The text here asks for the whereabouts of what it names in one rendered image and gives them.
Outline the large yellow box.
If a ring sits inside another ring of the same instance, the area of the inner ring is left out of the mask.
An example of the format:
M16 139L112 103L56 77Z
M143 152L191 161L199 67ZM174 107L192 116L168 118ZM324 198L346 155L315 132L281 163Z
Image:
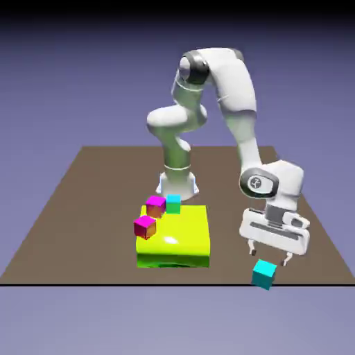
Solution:
M211 252L207 207L182 205L156 220L156 233L136 238L139 268L208 268Z

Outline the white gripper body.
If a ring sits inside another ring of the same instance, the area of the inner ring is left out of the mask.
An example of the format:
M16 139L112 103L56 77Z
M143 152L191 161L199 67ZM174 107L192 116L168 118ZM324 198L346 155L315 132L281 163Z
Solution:
M294 225L296 215L286 212L288 223L275 223L262 211L247 208L243 212L239 234L257 243L262 243L292 254L304 255L309 246L310 233L306 227Z

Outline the small cyan cube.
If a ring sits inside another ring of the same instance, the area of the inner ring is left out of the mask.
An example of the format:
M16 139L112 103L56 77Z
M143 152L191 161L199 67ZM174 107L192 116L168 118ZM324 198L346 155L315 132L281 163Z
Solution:
M166 213L180 214L181 196L176 194L168 194L166 197Z
M259 259L252 270L252 285L269 290L275 279L277 265Z

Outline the small magenta cube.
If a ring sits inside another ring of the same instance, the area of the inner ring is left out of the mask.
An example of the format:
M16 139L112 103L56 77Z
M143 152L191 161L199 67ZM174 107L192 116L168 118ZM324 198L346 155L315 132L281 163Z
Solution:
M146 201L146 214L152 218L161 218L166 211L166 199L150 196Z
M156 220L150 216L143 215L134 221L134 233L137 237L148 240L156 231Z

